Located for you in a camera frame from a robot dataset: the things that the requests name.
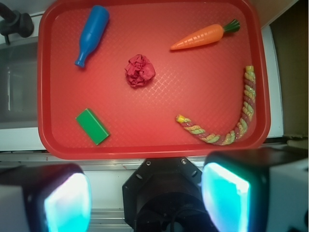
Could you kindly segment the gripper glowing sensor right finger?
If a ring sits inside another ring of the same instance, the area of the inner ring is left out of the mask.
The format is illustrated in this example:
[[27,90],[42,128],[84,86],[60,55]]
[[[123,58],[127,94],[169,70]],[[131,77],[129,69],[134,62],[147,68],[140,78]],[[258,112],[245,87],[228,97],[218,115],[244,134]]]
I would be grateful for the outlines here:
[[262,147],[212,152],[202,170],[201,194],[220,232],[306,232],[308,151]]

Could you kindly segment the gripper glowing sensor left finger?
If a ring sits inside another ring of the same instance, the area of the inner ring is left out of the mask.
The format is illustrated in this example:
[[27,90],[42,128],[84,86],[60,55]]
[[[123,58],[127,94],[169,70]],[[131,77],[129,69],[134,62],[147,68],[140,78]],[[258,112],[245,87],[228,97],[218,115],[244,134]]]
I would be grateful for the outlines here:
[[85,232],[92,208],[88,177],[77,164],[2,167],[2,232]]

